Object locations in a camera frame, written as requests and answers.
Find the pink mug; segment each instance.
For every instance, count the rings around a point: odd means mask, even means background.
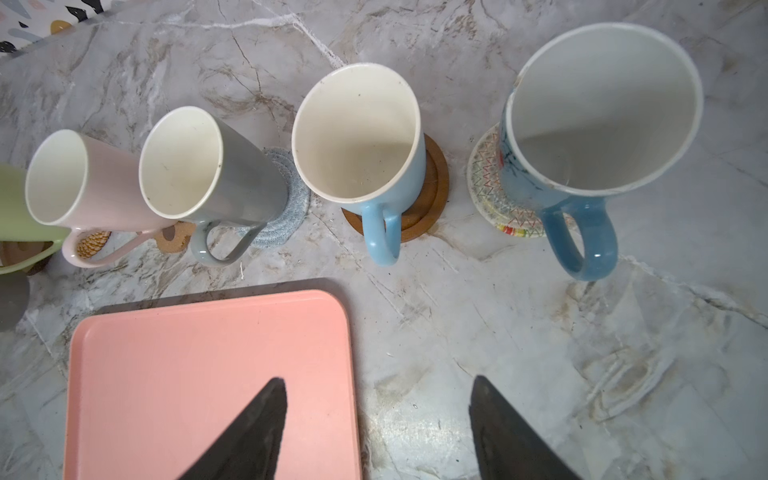
[[[144,202],[138,171],[138,158],[127,152],[76,131],[57,131],[43,141],[29,164],[27,209],[43,225],[72,229],[61,247],[69,263],[84,268],[107,265],[176,222],[157,215]],[[104,258],[81,258],[78,242],[104,230],[139,234]]]

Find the black object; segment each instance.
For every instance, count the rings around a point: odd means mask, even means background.
[[[579,480],[484,376],[475,377],[469,420],[482,480]]]
[[[78,22],[88,20],[88,15],[85,14],[85,10],[83,10],[82,8],[68,6],[67,12],[73,14],[78,19]]]
[[[271,379],[179,480],[272,480],[287,408],[285,382]]]
[[[16,45],[13,45],[10,41],[0,41],[0,53],[15,53]]]
[[[104,13],[104,8],[101,7],[101,0],[81,0],[81,2],[93,8],[96,13]]]

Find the mug handle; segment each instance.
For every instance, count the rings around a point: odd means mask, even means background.
[[[80,243],[80,240],[87,237],[88,235],[92,235],[103,230],[98,228],[92,228],[90,230],[73,228],[72,232],[67,235],[67,238],[64,239],[64,245],[61,247],[61,253],[69,263],[75,266],[79,266],[80,268],[95,268],[97,266],[104,266],[108,265],[109,263],[118,261],[120,258],[125,256],[126,253],[154,237],[158,232],[161,232],[162,230],[163,229],[161,228],[157,228],[154,230],[145,230],[140,232],[136,238],[129,241],[114,252],[110,253],[106,257],[99,260],[92,260],[90,258],[81,258],[78,255],[78,243]]]
[[[61,245],[64,243],[63,239],[50,240],[50,241],[53,242],[53,245],[41,251],[34,257],[29,257],[27,260],[24,260],[19,263],[15,263],[13,265],[0,266],[0,275],[2,275],[3,273],[15,272],[16,270],[22,270],[24,268],[27,268],[28,266],[35,265],[37,262],[39,262],[40,260],[43,260],[47,256],[53,255],[54,253],[58,252],[61,249]]]
[[[362,233],[376,265],[394,265],[400,256],[401,222],[401,214],[387,214],[381,204],[363,205]]]
[[[195,222],[197,228],[194,233],[192,233],[192,238],[190,238],[190,248],[197,261],[205,266],[227,266],[231,264],[245,253],[250,246],[250,243],[256,238],[256,235],[266,227],[266,222],[263,222],[248,230],[248,233],[243,235],[243,238],[232,249],[230,254],[222,260],[219,260],[214,257],[208,248],[208,233],[219,223],[221,223],[221,220],[202,220]]]
[[[565,224],[570,214],[584,240],[582,256]],[[606,277],[618,258],[618,242],[611,219],[605,213],[605,199],[573,197],[538,212],[552,250],[565,271],[576,280],[592,282]]]

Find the mug rim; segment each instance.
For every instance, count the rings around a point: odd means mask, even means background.
[[[144,191],[144,175],[142,174],[142,167],[145,165],[144,160],[146,158],[145,154],[147,151],[147,144],[149,143],[149,140],[152,138],[152,136],[157,133],[157,129],[160,127],[160,125],[163,124],[163,122],[167,121],[167,119],[170,118],[172,115],[180,112],[184,112],[184,111],[202,112],[211,122],[213,122],[213,126],[214,128],[216,128],[217,140],[219,145],[219,158],[218,158],[219,167],[216,169],[214,178],[211,180],[210,185],[208,186],[208,190],[206,190],[205,192],[205,195],[203,195],[202,198],[200,198],[200,200],[195,205],[192,206],[192,208],[180,214],[164,214],[163,212],[160,212],[157,208],[155,208],[151,200],[149,200],[149,197],[147,196],[146,192]],[[210,195],[214,192],[214,189],[219,184],[219,177],[221,175],[221,170],[222,170],[221,166],[223,164],[223,159],[224,159],[224,140],[222,138],[221,129],[219,128],[219,124],[216,121],[216,118],[205,109],[200,107],[195,107],[193,105],[186,105],[183,107],[175,108],[169,111],[168,113],[166,113],[165,115],[163,115],[163,117],[157,121],[157,123],[152,127],[152,130],[149,132],[149,135],[147,135],[147,140],[144,141],[144,145],[142,145],[141,147],[141,154],[139,155],[139,171],[138,171],[139,189],[141,190],[141,196],[142,198],[144,198],[144,202],[147,204],[147,206],[153,212],[155,212],[157,215],[163,218],[167,218],[169,220],[180,220],[185,217],[189,217],[191,214],[194,214],[196,211],[198,211],[205,204],[205,202],[208,201],[208,199],[210,198]]]
[[[55,141],[56,137],[60,137],[63,134],[75,134],[81,146],[83,147],[83,150],[85,151],[85,159],[83,161],[84,163],[83,177],[80,182],[80,190],[78,190],[77,196],[74,198],[74,200],[72,201],[72,205],[69,206],[67,211],[56,220],[44,222],[40,220],[38,216],[35,215],[35,212],[33,212],[32,209],[30,208],[31,203],[29,201],[29,192],[30,192],[29,184],[30,184],[30,178],[32,178],[32,175],[30,174],[32,173],[32,169],[33,168],[36,169],[37,164],[40,162],[39,160],[40,157],[38,155],[40,154],[40,151],[42,150],[42,148],[45,147],[49,142]],[[26,202],[27,204],[27,211],[29,212],[29,215],[32,218],[34,218],[36,222],[41,223],[43,225],[49,225],[54,227],[66,227],[65,225],[66,219],[69,218],[72,215],[72,213],[77,209],[77,207],[80,205],[80,202],[83,199],[83,196],[85,195],[85,186],[88,184],[88,178],[90,176],[90,170],[91,170],[90,163],[91,162],[90,162],[90,156],[88,154],[88,144],[85,143],[80,132],[74,131],[70,128],[62,128],[61,130],[56,130],[52,134],[48,135],[45,138],[45,140],[43,140],[42,143],[40,143],[40,146],[37,147],[37,149],[35,150],[35,153],[32,155],[32,159],[29,162],[29,168],[27,169],[27,172],[26,172],[26,178],[24,180],[24,202]]]
[[[512,148],[512,151],[517,156],[518,161],[531,175],[533,175],[537,180],[542,182],[547,187],[565,192],[567,194],[577,195],[579,197],[609,197],[611,195],[622,194],[624,192],[634,190],[636,188],[642,187],[643,185],[649,184],[650,182],[656,180],[664,172],[669,170],[672,167],[672,165],[677,163],[677,161],[680,160],[680,158],[688,151],[688,148],[690,148],[691,144],[694,142],[694,138],[696,137],[696,134],[699,131],[699,126],[701,124],[701,117],[703,113],[704,99],[703,99],[703,86],[701,84],[701,77],[699,76],[699,71],[696,68],[696,65],[694,64],[694,61],[691,60],[690,56],[685,51],[685,49],[683,49],[683,47],[681,47],[680,44],[678,44],[677,42],[675,42],[674,40],[672,40],[671,38],[669,38],[668,36],[666,36],[665,34],[661,33],[658,30],[645,27],[643,25],[627,23],[627,22],[601,22],[601,23],[594,23],[591,25],[585,25],[583,27],[574,28],[573,30],[566,31],[565,33],[551,39],[543,47],[539,48],[536,51],[536,53],[534,53],[533,56],[528,59],[528,61],[525,62],[525,65],[523,65],[523,68],[520,70],[518,77],[515,79],[515,90],[517,90],[518,86],[522,83],[522,80],[525,76],[525,72],[531,67],[531,65],[533,65],[533,62],[536,61],[539,57],[541,57],[544,53],[549,51],[552,47],[554,47],[555,45],[565,40],[568,40],[570,37],[573,37],[575,35],[579,35],[586,31],[600,30],[600,29],[631,30],[636,33],[641,33],[642,35],[652,37],[653,39],[659,41],[661,44],[667,47],[681,61],[681,63],[687,70],[690,76],[690,79],[693,83],[694,102],[695,102],[694,118],[693,118],[693,121],[691,122],[690,130],[688,131],[685,137],[685,140],[683,140],[683,142],[680,144],[680,148],[677,149],[677,152],[675,152],[674,155],[670,156],[669,160],[667,160],[667,162],[665,162],[664,165],[654,170],[653,172],[649,173],[645,177],[635,180],[634,182],[630,182],[629,184],[621,185],[620,187],[603,188],[600,190],[586,190],[582,188],[569,187],[568,185],[560,184],[550,179],[549,177],[546,177],[545,175],[540,173],[538,170],[536,170],[525,158],[525,155],[523,155],[523,153],[520,150],[520,147],[518,146],[518,141],[515,138],[514,131],[512,130],[512,102],[515,98],[515,91],[513,90],[513,92],[509,95],[509,97],[507,98],[507,101],[505,102],[504,117],[502,118],[503,123],[500,127],[504,128],[508,132],[508,135],[507,135],[508,142]]]
[[[296,154],[296,126],[299,124],[299,121],[301,119],[301,114],[304,111],[305,106],[307,105],[308,100],[317,93],[317,91],[323,86],[323,80],[326,78],[330,78],[335,74],[338,74],[342,71],[346,70],[352,70],[354,68],[375,68],[375,69],[381,69],[385,71],[389,71],[393,73],[397,78],[402,80],[403,84],[408,88],[409,93],[409,100],[412,103],[412,106],[415,108],[416,112],[416,123],[415,123],[415,133],[411,144],[411,151],[408,154],[408,158],[406,158],[406,161],[402,164],[400,169],[397,171],[397,173],[387,181],[384,185],[379,187],[378,189],[374,190],[373,192],[369,194],[362,195],[360,197],[353,197],[353,198],[347,198],[347,197],[334,197],[333,195],[328,195],[327,193],[320,190],[315,184],[313,184],[304,174],[302,171],[301,165],[299,165],[298,155]],[[310,89],[310,92],[306,94],[306,97],[301,102],[301,105],[299,106],[299,110],[296,112],[296,120],[293,121],[293,130],[291,131],[291,153],[293,154],[293,163],[296,165],[296,170],[299,172],[299,176],[303,180],[303,182],[310,188],[311,191],[315,192],[322,198],[325,198],[328,201],[335,202],[337,204],[361,204],[365,203],[369,200],[373,200],[374,198],[380,197],[386,191],[388,191],[390,188],[392,188],[402,177],[405,175],[406,170],[408,170],[408,167],[413,163],[414,158],[416,156],[416,151],[419,149],[419,135],[423,135],[422,133],[422,113],[421,109],[419,108],[419,101],[416,99],[416,94],[413,93],[413,88],[411,88],[411,85],[402,77],[401,74],[397,73],[396,71],[392,70],[390,67],[387,67],[385,65],[381,65],[378,63],[373,62],[360,62],[360,63],[353,63],[350,65],[345,65],[341,68],[337,68],[336,70],[330,72],[329,74],[325,75],[323,78],[319,79],[317,83]]]

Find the gray object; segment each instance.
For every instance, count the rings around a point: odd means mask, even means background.
[[[245,137],[202,108],[181,107],[158,121],[139,165],[141,193],[158,215],[194,222],[190,249],[207,266],[226,266],[283,212],[288,186],[274,164]],[[210,252],[219,223],[248,227],[223,259]]]
[[[285,148],[265,148],[264,154],[273,162],[288,184],[288,203],[278,218],[269,222],[251,245],[259,248],[275,247],[287,242],[304,221],[310,209],[310,189],[301,180],[293,155]],[[238,228],[243,237],[249,229]]]
[[[8,332],[24,316],[29,304],[29,279],[18,270],[0,275],[0,332]]]

